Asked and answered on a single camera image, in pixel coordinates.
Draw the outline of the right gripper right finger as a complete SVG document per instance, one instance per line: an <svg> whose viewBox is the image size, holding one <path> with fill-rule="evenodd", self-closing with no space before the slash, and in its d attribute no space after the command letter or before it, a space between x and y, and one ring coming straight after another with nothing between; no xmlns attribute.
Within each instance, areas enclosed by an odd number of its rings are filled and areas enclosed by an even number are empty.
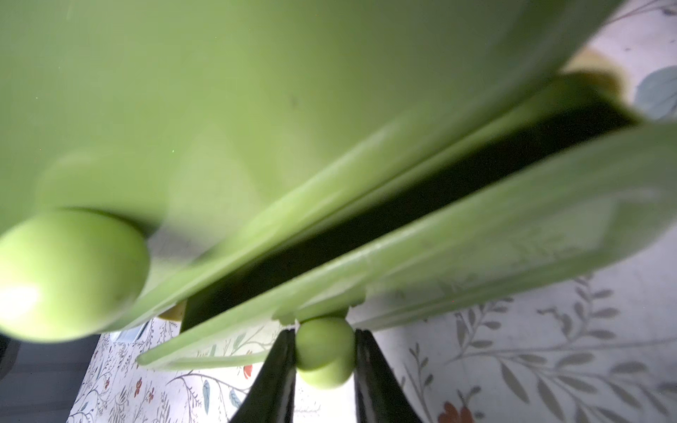
<svg viewBox="0 0 677 423"><path fill-rule="evenodd" d="M355 332L354 391L358 422L417 422L421 418L403 393L370 331Z"/></svg>

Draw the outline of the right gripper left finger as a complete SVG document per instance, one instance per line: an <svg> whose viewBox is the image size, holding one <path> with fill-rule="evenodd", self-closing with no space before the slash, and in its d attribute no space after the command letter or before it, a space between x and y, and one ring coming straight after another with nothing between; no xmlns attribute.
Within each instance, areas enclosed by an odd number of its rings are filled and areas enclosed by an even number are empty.
<svg viewBox="0 0 677 423"><path fill-rule="evenodd" d="M295 332L284 330L231 422L292 422L295 379Z"/></svg>

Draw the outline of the green yellow drawer cabinet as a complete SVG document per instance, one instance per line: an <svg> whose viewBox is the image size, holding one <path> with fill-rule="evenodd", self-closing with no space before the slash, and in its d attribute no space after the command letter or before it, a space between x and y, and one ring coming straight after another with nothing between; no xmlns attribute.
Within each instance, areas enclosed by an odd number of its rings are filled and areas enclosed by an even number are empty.
<svg viewBox="0 0 677 423"><path fill-rule="evenodd" d="M233 308L650 123L563 66L615 1L4 1L1 331Z"/></svg>

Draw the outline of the green bottom drawer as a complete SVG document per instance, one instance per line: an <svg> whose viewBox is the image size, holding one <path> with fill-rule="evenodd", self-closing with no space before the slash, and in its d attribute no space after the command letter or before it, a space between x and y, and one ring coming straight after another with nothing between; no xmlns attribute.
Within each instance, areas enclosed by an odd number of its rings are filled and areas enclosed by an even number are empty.
<svg viewBox="0 0 677 423"><path fill-rule="evenodd" d="M381 331L569 280L655 243L676 219L676 125L614 131L512 174L233 308L202 300L152 369L262 361L241 348L328 315Z"/></svg>

